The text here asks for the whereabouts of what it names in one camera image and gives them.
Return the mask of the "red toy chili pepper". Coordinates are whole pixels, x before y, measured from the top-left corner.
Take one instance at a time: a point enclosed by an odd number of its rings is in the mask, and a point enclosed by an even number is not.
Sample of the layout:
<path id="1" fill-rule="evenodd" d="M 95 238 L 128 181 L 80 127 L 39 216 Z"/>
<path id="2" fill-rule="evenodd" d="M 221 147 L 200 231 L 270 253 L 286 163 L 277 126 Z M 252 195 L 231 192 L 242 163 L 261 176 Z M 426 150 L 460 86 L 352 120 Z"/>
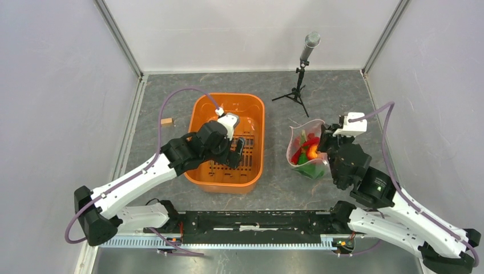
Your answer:
<path id="1" fill-rule="evenodd" d="M 316 136 L 314 133 L 310 133 L 306 136 L 305 141 L 301 144 L 302 148 L 309 148 L 311 146 L 318 146 L 320 142 L 320 137 Z"/>

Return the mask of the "red toy tomato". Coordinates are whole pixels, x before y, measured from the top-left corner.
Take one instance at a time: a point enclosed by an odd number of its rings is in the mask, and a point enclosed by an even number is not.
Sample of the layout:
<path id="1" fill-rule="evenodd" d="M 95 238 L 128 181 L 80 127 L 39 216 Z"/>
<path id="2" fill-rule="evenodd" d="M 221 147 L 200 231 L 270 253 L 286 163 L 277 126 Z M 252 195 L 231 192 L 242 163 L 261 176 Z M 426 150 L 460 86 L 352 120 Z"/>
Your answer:
<path id="1" fill-rule="evenodd" d="M 319 158 L 318 144 L 312 144 L 306 149 L 306 158 L 310 161 Z"/>

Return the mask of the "green toy bok choy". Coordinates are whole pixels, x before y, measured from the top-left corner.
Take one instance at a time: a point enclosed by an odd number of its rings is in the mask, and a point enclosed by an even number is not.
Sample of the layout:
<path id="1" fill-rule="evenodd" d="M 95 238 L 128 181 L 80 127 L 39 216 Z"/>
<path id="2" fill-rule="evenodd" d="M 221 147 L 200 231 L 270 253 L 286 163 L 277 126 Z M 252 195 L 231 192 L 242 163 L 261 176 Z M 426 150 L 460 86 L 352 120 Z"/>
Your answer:
<path id="1" fill-rule="evenodd" d="M 296 145 L 296 151 L 298 150 L 299 147 L 301 147 L 301 144 L 305 141 L 305 138 L 307 135 L 308 134 L 304 130 L 300 132 L 299 136 L 294 141 L 294 144 Z M 313 159 L 310 161 L 306 158 L 305 152 L 306 152 L 306 149 L 302 148 L 302 154 L 299 159 L 299 164 L 294 165 L 295 171 L 311 179 L 318 179 L 322 177 L 323 174 L 325 173 L 324 161 L 323 161 L 324 157 L 322 152 L 319 151 L 318 159 Z"/>

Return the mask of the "clear polka dot zip bag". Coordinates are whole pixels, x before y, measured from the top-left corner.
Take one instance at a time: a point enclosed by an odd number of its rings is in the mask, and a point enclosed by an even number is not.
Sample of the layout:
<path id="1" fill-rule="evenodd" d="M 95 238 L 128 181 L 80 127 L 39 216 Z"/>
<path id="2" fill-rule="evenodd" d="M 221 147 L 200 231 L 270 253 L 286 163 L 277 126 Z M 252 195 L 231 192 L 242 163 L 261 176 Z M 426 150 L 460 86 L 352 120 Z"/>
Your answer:
<path id="1" fill-rule="evenodd" d="M 318 150 L 325 122 L 314 119 L 298 127 L 291 127 L 291 139 L 286 159 L 292 170 L 318 180 L 330 173 L 327 154 Z"/>

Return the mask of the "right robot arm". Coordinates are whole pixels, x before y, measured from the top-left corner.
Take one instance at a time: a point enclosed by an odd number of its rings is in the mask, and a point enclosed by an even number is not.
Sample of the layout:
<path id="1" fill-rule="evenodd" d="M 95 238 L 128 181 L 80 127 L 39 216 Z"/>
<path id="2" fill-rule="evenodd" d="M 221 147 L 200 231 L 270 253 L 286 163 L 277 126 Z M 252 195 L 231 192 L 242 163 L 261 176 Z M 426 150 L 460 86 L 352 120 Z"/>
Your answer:
<path id="1" fill-rule="evenodd" d="M 360 232 L 399 246 L 435 273 L 471 273 L 477 257 L 468 252 L 479 245 L 481 234 L 453 226 L 427 210 L 389 175 L 371 167 L 371 156 L 353 136 L 336 134 L 339 129 L 337 124 L 322 126 L 318 145 L 328 156 L 333 183 L 341 190 L 352 187 L 350 196 L 380 215 L 339 201 L 330 211 L 331 229 Z"/>

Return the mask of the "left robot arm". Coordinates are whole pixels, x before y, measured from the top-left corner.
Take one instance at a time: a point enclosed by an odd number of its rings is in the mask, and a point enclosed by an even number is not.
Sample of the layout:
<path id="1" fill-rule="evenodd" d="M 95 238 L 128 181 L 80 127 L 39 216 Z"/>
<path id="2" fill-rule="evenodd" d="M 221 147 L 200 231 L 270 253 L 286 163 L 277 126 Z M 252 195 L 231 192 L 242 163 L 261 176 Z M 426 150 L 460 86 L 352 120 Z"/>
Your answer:
<path id="1" fill-rule="evenodd" d="M 173 232 L 179 217 L 170 203 L 128 207 L 128 204 L 157 185 L 172 180 L 201 164 L 214 161 L 235 169 L 241 162 L 244 138 L 231 149 L 239 124 L 236 115 L 227 114 L 204 123 L 197 132 L 171 139 L 153 157 L 122 177 L 93 190 L 81 186 L 74 192 L 75 217 L 90 246 L 112 239 L 120 228 L 161 228 Z"/>

